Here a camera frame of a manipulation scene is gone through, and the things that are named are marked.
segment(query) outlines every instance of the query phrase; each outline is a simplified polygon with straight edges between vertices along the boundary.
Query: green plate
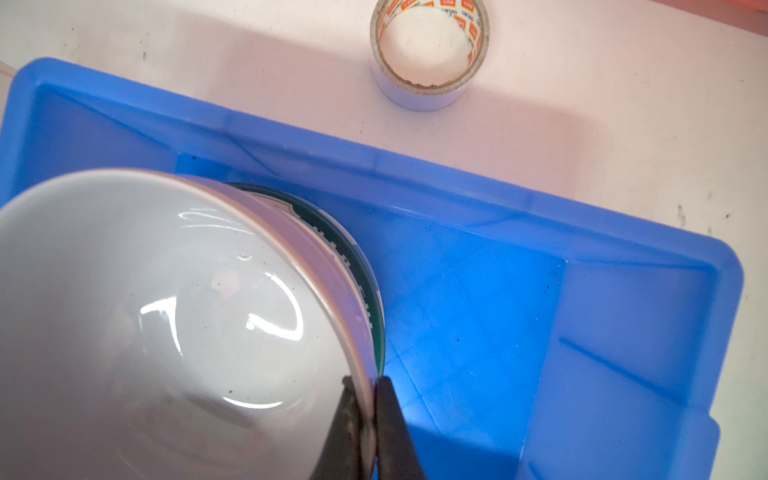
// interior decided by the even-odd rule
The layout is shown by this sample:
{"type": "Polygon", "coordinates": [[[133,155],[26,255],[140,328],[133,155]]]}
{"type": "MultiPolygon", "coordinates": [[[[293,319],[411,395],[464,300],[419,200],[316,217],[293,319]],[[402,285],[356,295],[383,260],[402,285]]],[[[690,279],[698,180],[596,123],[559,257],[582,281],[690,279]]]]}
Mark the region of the green plate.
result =
{"type": "Polygon", "coordinates": [[[373,337],[373,354],[379,375],[384,373],[384,308],[379,285],[373,276],[368,259],[355,239],[329,214],[311,203],[293,195],[252,184],[230,184],[243,191],[276,200],[286,211],[315,230],[339,254],[360,288],[368,310],[368,320],[373,337]]]}

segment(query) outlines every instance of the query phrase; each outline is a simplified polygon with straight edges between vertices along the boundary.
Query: tabletop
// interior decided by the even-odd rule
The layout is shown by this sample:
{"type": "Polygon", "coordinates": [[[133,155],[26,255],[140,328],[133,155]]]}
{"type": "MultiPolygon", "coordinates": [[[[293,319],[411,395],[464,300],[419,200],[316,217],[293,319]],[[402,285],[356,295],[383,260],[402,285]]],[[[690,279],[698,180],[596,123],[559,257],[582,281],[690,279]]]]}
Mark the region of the tabletop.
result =
{"type": "Polygon", "coordinates": [[[711,412],[712,478],[766,478],[768,14],[720,0],[486,0],[475,82],[416,113],[372,79],[375,3],[8,0],[0,61],[61,58],[726,241],[745,284],[711,412]]]}

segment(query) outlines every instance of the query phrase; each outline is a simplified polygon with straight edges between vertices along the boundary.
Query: roll of tape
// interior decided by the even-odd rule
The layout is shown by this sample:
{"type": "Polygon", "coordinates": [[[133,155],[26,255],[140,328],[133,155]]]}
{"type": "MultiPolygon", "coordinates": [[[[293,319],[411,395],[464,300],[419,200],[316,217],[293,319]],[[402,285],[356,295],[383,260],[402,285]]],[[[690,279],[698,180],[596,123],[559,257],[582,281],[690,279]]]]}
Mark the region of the roll of tape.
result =
{"type": "Polygon", "coordinates": [[[389,100],[416,111],[432,111],[450,105],[469,86],[488,50],[488,13],[482,0],[379,0],[371,18],[371,69],[376,83],[389,100]],[[381,49],[382,35],[394,17],[409,8],[440,8],[464,29],[471,51],[467,68],[457,78],[441,85],[420,85],[399,76],[389,66],[381,49]]]}

